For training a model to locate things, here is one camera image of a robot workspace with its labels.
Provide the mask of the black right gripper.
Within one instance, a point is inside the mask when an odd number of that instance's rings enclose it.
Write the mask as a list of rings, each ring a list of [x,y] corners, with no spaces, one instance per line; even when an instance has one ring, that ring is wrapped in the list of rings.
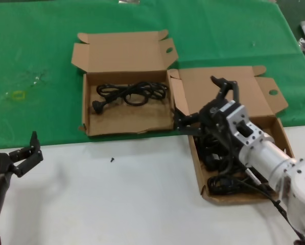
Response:
[[[184,115],[179,109],[173,110],[174,129],[181,134],[201,137],[205,131],[216,138],[225,137],[230,132],[227,116],[241,106],[239,103],[239,87],[236,81],[225,78],[210,77],[211,81],[220,88],[216,98],[206,104],[199,113]],[[233,91],[233,100],[228,101],[228,92]]]

